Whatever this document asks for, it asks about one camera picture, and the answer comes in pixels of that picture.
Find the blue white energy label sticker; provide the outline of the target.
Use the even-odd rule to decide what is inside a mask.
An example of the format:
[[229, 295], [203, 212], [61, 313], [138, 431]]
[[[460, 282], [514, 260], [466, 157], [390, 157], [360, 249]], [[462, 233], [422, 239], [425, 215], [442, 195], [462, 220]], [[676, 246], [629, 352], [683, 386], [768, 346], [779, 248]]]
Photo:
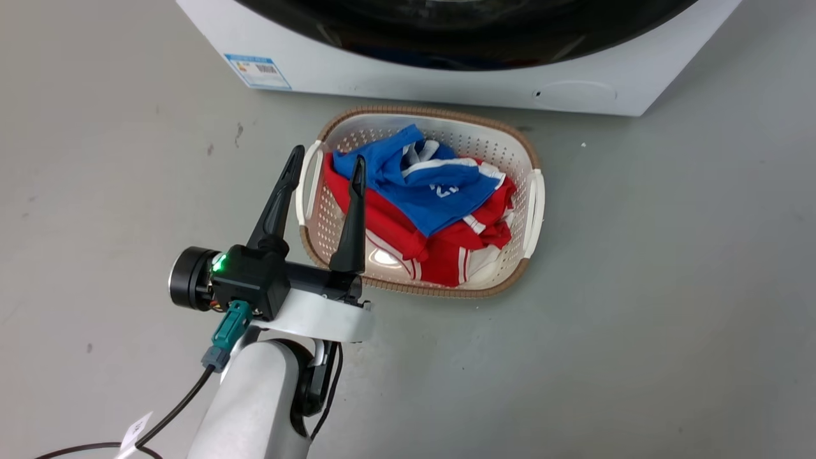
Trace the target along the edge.
[[291, 91], [291, 84], [273, 60], [262, 56], [224, 54], [225, 60], [250, 88]]

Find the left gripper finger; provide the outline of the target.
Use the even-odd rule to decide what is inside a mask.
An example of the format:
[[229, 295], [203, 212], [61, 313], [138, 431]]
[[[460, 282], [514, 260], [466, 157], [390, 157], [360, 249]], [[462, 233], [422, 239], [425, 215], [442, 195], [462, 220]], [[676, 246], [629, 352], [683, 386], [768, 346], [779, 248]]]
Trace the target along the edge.
[[365, 159], [358, 155], [349, 179], [349, 207], [339, 244], [330, 259], [329, 268], [333, 272], [361, 274], [365, 271], [365, 192], [367, 191], [367, 169]]
[[300, 183], [305, 153], [304, 146], [297, 145], [289, 154], [282, 174], [263, 207], [247, 243], [247, 250], [253, 258], [262, 258], [267, 253], [285, 258], [289, 253], [284, 233], [288, 223], [289, 204]]

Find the blue white striped garment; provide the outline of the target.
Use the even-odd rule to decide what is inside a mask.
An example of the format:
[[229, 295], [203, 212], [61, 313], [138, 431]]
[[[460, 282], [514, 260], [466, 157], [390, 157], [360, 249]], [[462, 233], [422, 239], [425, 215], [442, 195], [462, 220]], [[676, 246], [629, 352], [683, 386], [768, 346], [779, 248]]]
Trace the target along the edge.
[[396, 206], [425, 237], [472, 217], [507, 180], [495, 166], [426, 139], [414, 124], [349, 153], [335, 151], [335, 171], [351, 179], [359, 157], [367, 189]]

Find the white washing machine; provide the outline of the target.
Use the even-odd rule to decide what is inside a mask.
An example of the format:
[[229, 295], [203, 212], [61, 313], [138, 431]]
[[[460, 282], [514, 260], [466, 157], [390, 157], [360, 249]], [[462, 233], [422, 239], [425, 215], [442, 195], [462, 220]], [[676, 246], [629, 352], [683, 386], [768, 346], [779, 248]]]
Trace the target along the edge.
[[697, 0], [659, 28], [574, 60], [528, 69], [448, 71], [346, 52], [283, 28], [235, 0], [176, 0], [224, 60], [224, 54], [269, 58], [294, 92], [546, 110], [533, 101], [535, 90], [582, 80], [617, 91], [614, 105], [591, 114], [629, 117], [647, 111], [740, 2]]

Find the black glass washing machine door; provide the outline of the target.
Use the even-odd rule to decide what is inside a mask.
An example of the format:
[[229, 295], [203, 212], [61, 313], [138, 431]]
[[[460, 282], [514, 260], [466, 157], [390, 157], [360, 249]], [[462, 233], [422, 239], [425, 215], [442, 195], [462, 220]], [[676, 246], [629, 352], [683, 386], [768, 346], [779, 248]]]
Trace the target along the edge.
[[659, 28], [697, 0], [235, 0], [292, 32], [420, 69], [574, 60]]

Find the red white striped garment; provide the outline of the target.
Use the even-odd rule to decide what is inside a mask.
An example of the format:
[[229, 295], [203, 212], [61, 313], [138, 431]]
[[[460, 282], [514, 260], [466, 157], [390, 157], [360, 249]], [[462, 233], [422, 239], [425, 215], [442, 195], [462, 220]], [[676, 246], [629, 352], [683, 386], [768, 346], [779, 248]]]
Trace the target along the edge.
[[512, 240], [513, 195], [516, 185], [504, 185], [472, 217], [430, 237], [375, 191], [365, 192], [365, 235], [395, 258], [411, 279], [446, 287], [465, 284]]

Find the white laundry basket brown rim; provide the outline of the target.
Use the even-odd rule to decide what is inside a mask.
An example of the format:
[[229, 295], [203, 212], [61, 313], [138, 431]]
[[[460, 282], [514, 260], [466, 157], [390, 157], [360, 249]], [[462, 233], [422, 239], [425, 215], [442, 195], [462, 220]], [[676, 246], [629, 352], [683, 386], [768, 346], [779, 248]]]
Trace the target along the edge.
[[536, 249], [545, 209], [545, 185], [538, 154], [518, 129], [507, 123], [468, 113], [422, 106], [361, 106], [339, 114], [324, 125], [306, 151], [300, 183], [295, 192], [295, 212], [300, 236], [309, 258], [327, 267], [338, 246], [344, 213], [324, 182], [323, 161], [332, 152], [350, 151], [365, 143], [417, 125], [426, 138], [452, 147], [457, 154], [485, 160], [506, 173], [518, 186], [514, 194], [512, 240], [497, 259], [471, 282], [447, 288], [402, 272], [396, 261], [377, 259], [380, 249], [368, 243], [367, 287], [418, 296], [486, 298], [506, 291], [527, 271]]

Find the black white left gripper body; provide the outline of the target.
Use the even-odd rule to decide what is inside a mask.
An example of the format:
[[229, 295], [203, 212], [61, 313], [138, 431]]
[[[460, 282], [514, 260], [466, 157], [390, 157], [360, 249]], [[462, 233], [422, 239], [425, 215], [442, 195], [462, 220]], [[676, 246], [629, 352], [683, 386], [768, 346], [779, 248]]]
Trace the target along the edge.
[[171, 269], [168, 291], [175, 305], [191, 310], [227, 311], [241, 300], [254, 326], [327, 342], [364, 342], [375, 326], [359, 276], [240, 245], [227, 252], [186, 248]]

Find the white filter cover flap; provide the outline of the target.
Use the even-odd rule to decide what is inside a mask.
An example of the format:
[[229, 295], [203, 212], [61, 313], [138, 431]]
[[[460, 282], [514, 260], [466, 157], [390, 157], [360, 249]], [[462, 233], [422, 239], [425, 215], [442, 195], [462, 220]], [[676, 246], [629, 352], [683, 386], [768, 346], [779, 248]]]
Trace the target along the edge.
[[595, 113], [614, 105], [617, 91], [603, 82], [563, 80], [538, 88], [532, 99], [546, 110]]

